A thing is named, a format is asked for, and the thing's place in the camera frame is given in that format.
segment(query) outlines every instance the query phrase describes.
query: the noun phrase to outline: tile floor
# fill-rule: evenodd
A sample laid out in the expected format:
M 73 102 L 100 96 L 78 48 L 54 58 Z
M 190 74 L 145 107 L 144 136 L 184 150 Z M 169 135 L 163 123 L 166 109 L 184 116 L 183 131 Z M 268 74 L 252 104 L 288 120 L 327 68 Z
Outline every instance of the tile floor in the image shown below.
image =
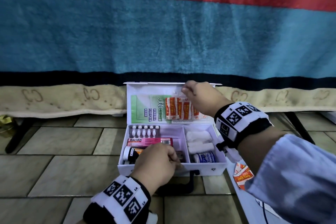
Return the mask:
M 297 116 L 318 146 L 336 154 L 336 125 L 317 113 Z M 276 127 L 296 133 L 284 114 L 270 118 Z M 90 197 L 118 175 L 125 127 L 125 117 L 109 115 L 39 120 L 11 155 L 4 154 L 9 139 L 0 138 L 0 223 L 80 221 Z M 197 177 L 190 195 L 154 196 L 150 208 L 159 224 L 247 224 L 227 171 Z

